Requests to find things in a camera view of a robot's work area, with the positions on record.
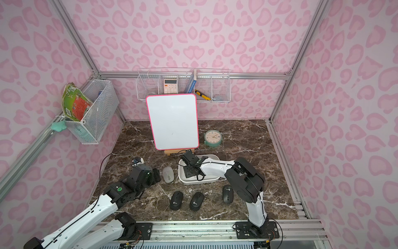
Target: calculator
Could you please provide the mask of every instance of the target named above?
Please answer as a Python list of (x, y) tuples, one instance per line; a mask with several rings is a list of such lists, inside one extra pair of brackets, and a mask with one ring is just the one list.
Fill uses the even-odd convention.
[(164, 94), (178, 94), (177, 80), (166, 79), (163, 84)]

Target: marble tabletop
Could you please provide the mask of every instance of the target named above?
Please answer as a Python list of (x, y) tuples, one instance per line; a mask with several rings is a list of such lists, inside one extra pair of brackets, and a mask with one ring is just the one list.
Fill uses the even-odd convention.
[[(297, 219), (293, 200), (269, 136), (264, 120), (209, 120), (199, 121), (200, 146), (195, 155), (215, 154), (220, 160), (244, 157), (265, 176), (265, 211), (274, 219)], [(215, 129), (222, 133), (222, 144), (216, 148), (204, 144), (204, 133)], [(101, 190), (112, 182), (127, 176), (134, 157), (142, 157), (145, 164), (158, 168), (166, 166), (174, 170), (174, 181), (160, 183), (146, 189), (140, 199), (124, 205), (118, 212), (128, 212), (136, 220), (245, 220), (248, 217), (246, 203), (236, 192), (234, 201), (222, 201), (222, 188), (228, 182), (220, 178), (214, 183), (184, 185), (178, 178), (178, 160), (181, 155), (167, 156), (155, 149), (150, 122), (127, 122), (118, 138), (113, 153), (103, 171)], [(175, 191), (184, 194), (180, 210), (169, 208)], [(189, 209), (192, 196), (200, 191), (205, 195), (202, 207), (194, 212)], [(98, 196), (98, 187), (92, 200)]]

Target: green cloth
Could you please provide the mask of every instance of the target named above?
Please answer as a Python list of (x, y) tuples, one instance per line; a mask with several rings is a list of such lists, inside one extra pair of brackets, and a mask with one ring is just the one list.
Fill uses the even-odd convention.
[(51, 129), (53, 131), (61, 132), (66, 129), (65, 120), (54, 122), (51, 124)]

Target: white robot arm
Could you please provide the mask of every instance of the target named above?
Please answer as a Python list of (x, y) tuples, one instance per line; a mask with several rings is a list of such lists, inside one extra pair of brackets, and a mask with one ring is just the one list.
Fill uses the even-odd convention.
[(214, 175), (226, 178), (238, 196), (246, 202), (249, 221), (261, 227), (267, 219), (263, 204), (264, 177), (243, 157), (234, 161), (220, 161), (208, 157), (198, 158), (190, 150), (182, 160), (192, 175)]
[(116, 215), (103, 228), (88, 234), (99, 222), (110, 214), (113, 214), (126, 202), (139, 198), (145, 188), (160, 182), (158, 169), (152, 169), (143, 164), (142, 158), (135, 158), (135, 167), (130, 175), (120, 181), (114, 182), (107, 187), (103, 194), (88, 208), (83, 210), (75, 218), (60, 229), (47, 235), (43, 239), (36, 237), (29, 240), (24, 249), (97, 249), (108, 242), (116, 239), (136, 240), (149, 239), (150, 233), (143, 234), (141, 226), (150, 226), (151, 223), (140, 223), (127, 213)]
[[(234, 161), (219, 161), (207, 157), (199, 159), (190, 150), (183, 154), (182, 159), (187, 165), (185, 166), (187, 170), (193, 175), (208, 174), (226, 178), (238, 196), (246, 202), (249, 222), (236, 223), (236, 227), (239, 227), (236, 229), (238, 238), (269, 238), (266, 232), (267, 213), (263, 205), (264, 177), (248, 161), (242, 157)], [(87, 234), (126, 202), (139, 198), (145, 188), (160, 181), (159, 170), (146, 166), (140, 158), (137, 160), (139, 161), (137, 166), (133, 167), (128, 177), (112, 183), (88, 208), (43, 240), (32, 238), (23, 248), (96, 249), (117, 239), (134, 241), (139, 236), (142, 239), (149, 239), (150, 232), (143, 234), (140, 231), (151, 231), (152, 224), (140, 223), (137, 226), (135, 220), (125, 212), (118, 214), (105, 227)]]

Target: wooden easel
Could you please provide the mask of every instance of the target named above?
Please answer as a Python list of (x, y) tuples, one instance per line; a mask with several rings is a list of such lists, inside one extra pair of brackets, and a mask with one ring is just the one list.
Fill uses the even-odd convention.
[(185, 152), (185, 150), (181, 150), (181, 149), (169, 149), (169, 150), (165, 150), (164, 151), (164, 153), (166, 154), (166, 155), (168, 155), (168, 156), (170, 156), (171, 154), (174, 154), (174, 153), (178, 153), (178, 152), (181, 152), (181, 153), (183, 153), (183, 152)]

